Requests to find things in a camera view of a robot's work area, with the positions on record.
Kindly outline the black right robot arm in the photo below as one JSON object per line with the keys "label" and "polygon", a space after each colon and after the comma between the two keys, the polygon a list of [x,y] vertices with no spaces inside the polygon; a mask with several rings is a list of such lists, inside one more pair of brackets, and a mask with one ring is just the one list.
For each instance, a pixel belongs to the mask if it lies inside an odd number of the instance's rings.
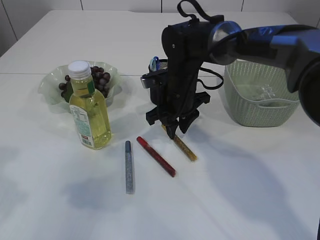
{"label": "black right robot arm", "polygon": [[298,92],[308,117],[320,122],[320,31],[307,25],[276,25],[241,29],[233,21],[217,24],[182,22],[161,35],[167,68],[144,74],[155,108],[146,113],[150,125],[160,121],[173,139],[199,116],[210,96],[196,92],[203,63],[226,66],[235,60],[269,65],[285,71],[287,89]]}

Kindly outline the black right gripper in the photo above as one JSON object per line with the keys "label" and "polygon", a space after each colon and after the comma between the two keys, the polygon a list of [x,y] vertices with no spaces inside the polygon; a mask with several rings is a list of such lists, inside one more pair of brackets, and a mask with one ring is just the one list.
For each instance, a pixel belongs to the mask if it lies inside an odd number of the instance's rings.
{"label": "black right gripper", "polygon": [[166,133],[171,140],[175,138],[177,127],[185,134],[200,115],[198,107],[210,102],[210,95],[203,91],[191,94],[187,97],[179,97],[168,101],[166,104],[157,105],[146,113],[149,125],[160,121],[166,126]]}

